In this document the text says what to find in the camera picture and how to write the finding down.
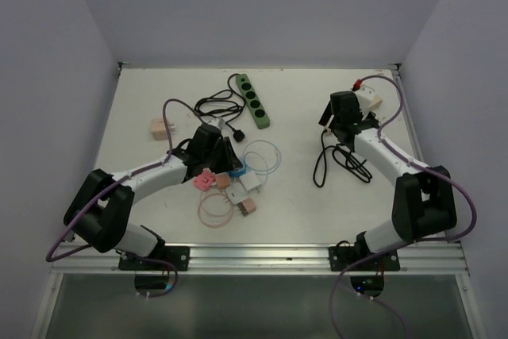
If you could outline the blue plug adapter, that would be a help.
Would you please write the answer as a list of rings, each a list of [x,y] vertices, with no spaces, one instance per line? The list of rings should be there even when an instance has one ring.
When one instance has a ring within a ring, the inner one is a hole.
[[[242,167],[232,171],[228,171],[227,174],[230,178],[239,178],[247,172],[247,168]]]

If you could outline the salmon usb charger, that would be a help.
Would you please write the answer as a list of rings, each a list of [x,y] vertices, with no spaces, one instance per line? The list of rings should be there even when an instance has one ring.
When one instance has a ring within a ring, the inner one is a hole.
[[[223,191],[227,189],[231,184],[229,175],[227,173],[215,175],[215,183],[218,190]]]

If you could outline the white plug adapter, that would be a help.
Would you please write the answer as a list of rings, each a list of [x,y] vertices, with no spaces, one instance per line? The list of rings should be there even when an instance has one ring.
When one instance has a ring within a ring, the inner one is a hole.
[[[262,187],[262,182],[254,171],[246,172],[239,178],[239,180],[247,193],[258,191]]]

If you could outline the pink plug adapter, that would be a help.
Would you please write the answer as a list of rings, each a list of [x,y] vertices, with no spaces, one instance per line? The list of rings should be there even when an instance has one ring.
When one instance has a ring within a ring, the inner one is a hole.
[[[203,192],[207,192],[215,183],[215,174],[208,169],[204,169],[201,174],[193,179],[193,185]]]

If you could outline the cream power strip red sockets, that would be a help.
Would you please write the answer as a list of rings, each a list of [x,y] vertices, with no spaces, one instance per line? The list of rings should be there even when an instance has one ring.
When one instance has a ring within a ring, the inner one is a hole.
[[[368,91],[367,93],[363,93],[360,91],[356,92],[356,97],[358,99],[360,105],[360,112],[363,115],[363,118],[366,118],[372,111],[377,109],[383,100],[374,92]]]

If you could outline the beige dual usb charger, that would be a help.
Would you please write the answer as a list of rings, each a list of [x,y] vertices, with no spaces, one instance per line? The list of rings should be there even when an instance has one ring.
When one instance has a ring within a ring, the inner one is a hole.
[[[246,198],[245,200],[239,202],[237,207],[243,217],[247,217],[257,210],[256,203],[252,198]]]

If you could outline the beige cube socket adapter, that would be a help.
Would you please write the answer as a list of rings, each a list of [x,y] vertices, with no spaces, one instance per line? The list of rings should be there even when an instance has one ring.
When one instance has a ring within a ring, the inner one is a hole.
[[[150,132],[154,140],[163,141],[167,140],[167,132],[176,132],[176,127],[172,123],[164,121],[163,118],[153,118],[150,121]]]

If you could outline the green power strip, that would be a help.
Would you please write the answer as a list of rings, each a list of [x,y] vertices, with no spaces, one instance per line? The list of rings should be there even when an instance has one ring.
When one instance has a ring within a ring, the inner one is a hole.
[[[257,129],[268,128],[271,125],[271,120],[268,117],[250,78],[246,74],[236,75],[235,84],[240,92],[240,95],[245,100],[248,112],[250,113]]]

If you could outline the white cube usb charger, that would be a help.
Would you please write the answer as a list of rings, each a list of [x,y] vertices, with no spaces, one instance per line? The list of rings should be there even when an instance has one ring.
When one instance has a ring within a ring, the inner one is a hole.
[[[227,188],[225,190],[225,193],[227,195],[227,198],[229,199],[229,201],[233,205],[237,205],[237,204],[243,202],[245,199],[248,198],[248,196],[245,195],[244,193],[239,192],[239,191],[235,191],[235,190],[230,189],[230,188]]]

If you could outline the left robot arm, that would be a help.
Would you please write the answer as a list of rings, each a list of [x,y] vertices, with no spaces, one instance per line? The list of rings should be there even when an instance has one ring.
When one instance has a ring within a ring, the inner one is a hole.
[[[186,143],[171,146],[158,160],[113,174],[102,169],[92,171],[68,207],[63,223],[97,252],[124,252],[136,256],[145,268],[157,269],[165,259],[165,241],[152,230],[129,222],[132,207],[205,170],[221,174],[240,167],[230,139],[217,126],[203,123]]]

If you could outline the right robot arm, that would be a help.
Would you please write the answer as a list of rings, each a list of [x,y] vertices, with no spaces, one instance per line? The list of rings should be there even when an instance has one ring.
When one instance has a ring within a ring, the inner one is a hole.
[[[340,145],[374,165],[394,187],[390,219],[356,237],[353,259],[358,267],[372,269],[381,261],[382,251],[456,226],[452,185],[446,180],[449,172],[414,161],[400,148],[388,148],[391,141],[379,134],[379,121],[373,113],[362,113],[354,92],[331,94],[319,124],[329,128]]]

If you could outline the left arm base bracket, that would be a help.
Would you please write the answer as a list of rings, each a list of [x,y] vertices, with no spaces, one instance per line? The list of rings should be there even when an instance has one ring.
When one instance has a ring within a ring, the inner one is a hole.
[[[130,253],[122,255],[118,269],[133,272],[166,271],[170,269],[166,265],[169,263],[178,272],[185,272],[188,270],[190,258],[191,249],[188,246],[164,246],[156,248],[149,257],[137,258]]]

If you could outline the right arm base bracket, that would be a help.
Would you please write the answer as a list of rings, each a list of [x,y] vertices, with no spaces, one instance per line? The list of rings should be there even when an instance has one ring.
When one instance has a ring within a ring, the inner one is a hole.
[[[352,268],[358,272],[398,272],[401,270],[397,252],[389,252],[382,256],[366,260],[373,253],[367,247],[364,234],[356,236],[356,241],[352,244],[343,240],[334,246],[328,248],[329,266],[332,272],[341,272],[348,266],[360,261],[360,264]]]

